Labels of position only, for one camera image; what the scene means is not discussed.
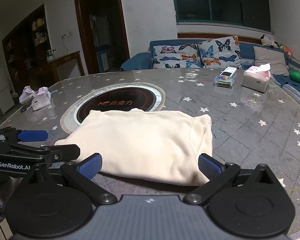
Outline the butterfly pillow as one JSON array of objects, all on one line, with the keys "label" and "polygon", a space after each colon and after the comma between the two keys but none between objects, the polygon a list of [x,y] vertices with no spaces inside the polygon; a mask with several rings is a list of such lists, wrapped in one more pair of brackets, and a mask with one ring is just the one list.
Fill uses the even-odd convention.
[{"label": "butterfly pillow", "polygon": [[200,60],[207,68],[243,68],[238,36],[204,40],[197,44]]},{"label": "butterfly pillow", "polygon": [[202,68],[195,43],[153,47],[153,69]]}]

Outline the left butterfly pillow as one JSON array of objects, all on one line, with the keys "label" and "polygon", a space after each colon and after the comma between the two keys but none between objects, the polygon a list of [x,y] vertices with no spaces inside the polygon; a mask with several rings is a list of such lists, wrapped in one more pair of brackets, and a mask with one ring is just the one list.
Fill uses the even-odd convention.
[{"label": "left butterfly pillow", "polygon": [[202,68],[195,43],[153,47],[153,69]]}]

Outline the cream garment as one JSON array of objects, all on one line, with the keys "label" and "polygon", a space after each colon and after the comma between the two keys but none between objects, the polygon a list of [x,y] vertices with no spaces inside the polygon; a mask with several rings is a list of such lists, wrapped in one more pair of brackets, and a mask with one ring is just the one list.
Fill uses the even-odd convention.
[{"label": "cream garment", "polygon": [[102,156],[101,171],[182,186],[209,180],[198,168],[202,153],[212,155],[212,121],[207,114],[192,117],[181,111],[90,111],[84,121],[57,145],[75,144],[77,161]]}]

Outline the white tissue box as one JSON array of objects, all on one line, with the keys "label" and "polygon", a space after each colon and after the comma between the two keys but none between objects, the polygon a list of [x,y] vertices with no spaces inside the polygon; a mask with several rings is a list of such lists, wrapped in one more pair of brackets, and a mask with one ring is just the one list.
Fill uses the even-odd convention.
[{"label": "white tissue box", "polygon": [[243,73],[243,86],[264,93],[270,80],[270,64],[251,66]]}]

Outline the right butterfly pillow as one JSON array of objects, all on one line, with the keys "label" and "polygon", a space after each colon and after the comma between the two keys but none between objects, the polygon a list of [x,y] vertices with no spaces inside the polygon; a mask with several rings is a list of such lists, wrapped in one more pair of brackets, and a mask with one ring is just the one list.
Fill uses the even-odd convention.
[{"label": "right butterfly pillow", "polygon": [[200,60],[207,68],[243,68],[238,36],[204,40],[197,44]]}]

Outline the white remote box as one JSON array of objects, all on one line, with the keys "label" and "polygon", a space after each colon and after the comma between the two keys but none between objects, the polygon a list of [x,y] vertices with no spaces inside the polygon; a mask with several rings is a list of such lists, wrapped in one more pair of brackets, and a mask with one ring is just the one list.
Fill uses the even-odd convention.
[{"label": "white remote box", "polygon": [[225,70],[223,70],[220,75],[226,77],[234,77],[236,72],[237,72],[236,67],[226,67]]}]

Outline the blue sectional sofa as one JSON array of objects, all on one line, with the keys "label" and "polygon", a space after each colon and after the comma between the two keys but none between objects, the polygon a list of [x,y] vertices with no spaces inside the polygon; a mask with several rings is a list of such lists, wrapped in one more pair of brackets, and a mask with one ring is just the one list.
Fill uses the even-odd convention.
[{"label": "blue sectional sofa", "polygon": [[149,51],[138,53],[122,64],[120,70],[158,68],[228,67],[247,70],[252,66],[270,64],[273,81],[300,104],[300,67],[291,52],[275,42],[261,37],[261,45],[246,43],[237,36],[205,40],[157,40]]}]

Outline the dark window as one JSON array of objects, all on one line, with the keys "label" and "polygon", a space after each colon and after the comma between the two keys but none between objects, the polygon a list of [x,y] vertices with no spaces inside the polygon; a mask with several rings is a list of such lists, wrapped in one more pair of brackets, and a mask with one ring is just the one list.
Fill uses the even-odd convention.
[{"label": "dark window", "polygon": [[269,0],[174,0],[178,23],[217,23],[271,31]]}]

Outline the colourful clear pencil case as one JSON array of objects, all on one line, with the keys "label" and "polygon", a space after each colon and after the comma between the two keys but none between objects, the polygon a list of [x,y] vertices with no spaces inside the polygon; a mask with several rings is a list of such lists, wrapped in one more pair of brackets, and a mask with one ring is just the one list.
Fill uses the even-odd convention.
[{"label": "colourful clear pencil case", "polygon": [[214,79],[214,85],[218,87],[232,88],[235,83],[233,77],[217,75]]}]

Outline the round induction cooktop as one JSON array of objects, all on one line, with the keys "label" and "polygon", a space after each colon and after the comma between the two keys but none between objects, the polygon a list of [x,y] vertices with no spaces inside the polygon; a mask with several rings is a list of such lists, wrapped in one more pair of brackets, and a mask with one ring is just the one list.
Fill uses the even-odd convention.
[{"label": "round induction cooktop", "polygon": [[62,130],[71,134],[89,115],[90,111],[159,111],[166,100],[165,91],[151,83],[121,83],[93,89],[73,103],[60,119]]}]

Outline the dark shelf cabinet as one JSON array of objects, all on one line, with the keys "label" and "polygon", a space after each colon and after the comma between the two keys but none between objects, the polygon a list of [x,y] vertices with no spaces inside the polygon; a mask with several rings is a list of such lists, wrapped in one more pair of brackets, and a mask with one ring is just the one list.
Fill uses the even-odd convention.
[{"label": "dark shelf cabinet", "polygon": [[24,18],[3,40],[2,47],[14,91],[33,90],[55,83],[47,52],[51,49],[45,5]]}]

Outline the beige plain cushion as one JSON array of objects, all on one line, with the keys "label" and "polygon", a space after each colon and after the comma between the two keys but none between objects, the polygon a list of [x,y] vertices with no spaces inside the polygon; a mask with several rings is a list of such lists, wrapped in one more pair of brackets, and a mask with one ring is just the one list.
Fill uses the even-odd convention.
[{"label": "beige plain cushion", "polygon": [[282,52],[272,49],[254,46],[255,66],[262,64],[270,64],[270,72],[272,75],[289,76],[288,67],[286,65],[285,56]]}]

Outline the wooden side table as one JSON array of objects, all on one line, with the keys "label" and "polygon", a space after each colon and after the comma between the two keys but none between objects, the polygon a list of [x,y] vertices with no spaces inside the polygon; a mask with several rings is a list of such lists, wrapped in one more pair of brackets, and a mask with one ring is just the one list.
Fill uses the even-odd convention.
[{"label": "wooden side table", "polygon": [[48,61],[55,83],[73,77],[84,76],[80,52],[76,51]]}]

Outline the green bowl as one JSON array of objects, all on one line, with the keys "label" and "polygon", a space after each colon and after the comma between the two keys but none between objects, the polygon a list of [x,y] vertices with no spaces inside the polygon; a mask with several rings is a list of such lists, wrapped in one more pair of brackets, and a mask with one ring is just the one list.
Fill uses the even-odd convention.
[{"label": "green bowl", "polygon": [[300,83],[300,72],[295,71],[295,70],[290,70],[289,71],[289,77],[294,82]]}]

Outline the pink white cloth bag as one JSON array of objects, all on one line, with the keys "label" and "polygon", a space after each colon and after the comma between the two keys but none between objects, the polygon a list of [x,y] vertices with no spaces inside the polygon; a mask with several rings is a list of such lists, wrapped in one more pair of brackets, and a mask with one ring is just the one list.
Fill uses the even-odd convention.
[{"label": "pink white cloth bag", "polygon": [[37,111],[51,104],[51,93],[47,87],[34,91],[30,86],[26,86],[19,97],[19,103],[31,106],[34,111]]}]

